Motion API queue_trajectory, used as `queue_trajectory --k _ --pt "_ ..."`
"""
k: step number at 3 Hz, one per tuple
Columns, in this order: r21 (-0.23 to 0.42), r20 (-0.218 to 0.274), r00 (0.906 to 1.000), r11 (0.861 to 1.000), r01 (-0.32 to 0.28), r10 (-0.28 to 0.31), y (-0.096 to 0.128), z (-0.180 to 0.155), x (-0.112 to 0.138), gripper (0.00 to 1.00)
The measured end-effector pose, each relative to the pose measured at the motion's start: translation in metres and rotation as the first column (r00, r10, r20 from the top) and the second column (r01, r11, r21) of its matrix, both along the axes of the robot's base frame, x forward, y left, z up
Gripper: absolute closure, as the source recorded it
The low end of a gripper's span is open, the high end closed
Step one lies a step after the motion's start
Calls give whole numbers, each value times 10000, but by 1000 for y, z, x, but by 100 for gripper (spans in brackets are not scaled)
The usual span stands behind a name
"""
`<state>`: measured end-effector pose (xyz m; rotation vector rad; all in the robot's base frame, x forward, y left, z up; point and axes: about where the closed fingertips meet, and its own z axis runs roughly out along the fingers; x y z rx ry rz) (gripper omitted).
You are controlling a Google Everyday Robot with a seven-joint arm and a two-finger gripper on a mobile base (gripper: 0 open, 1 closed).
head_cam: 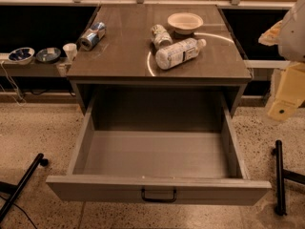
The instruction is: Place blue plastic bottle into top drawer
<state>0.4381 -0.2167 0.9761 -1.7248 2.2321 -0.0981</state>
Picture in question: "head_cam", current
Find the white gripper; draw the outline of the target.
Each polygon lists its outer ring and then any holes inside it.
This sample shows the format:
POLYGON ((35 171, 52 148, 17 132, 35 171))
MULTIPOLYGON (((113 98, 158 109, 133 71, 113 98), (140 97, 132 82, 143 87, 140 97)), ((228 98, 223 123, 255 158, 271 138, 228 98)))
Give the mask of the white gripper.
MULTIPOLYGON (((285 14, 260 35, 265 46, 278 44, 278 52, 290 61, 305 62, 305 0, 297 0, 285 14)), ((294 63, 274 76, 274 96, 267 116, 285 121, 305 102, 305 64, 294 63)))

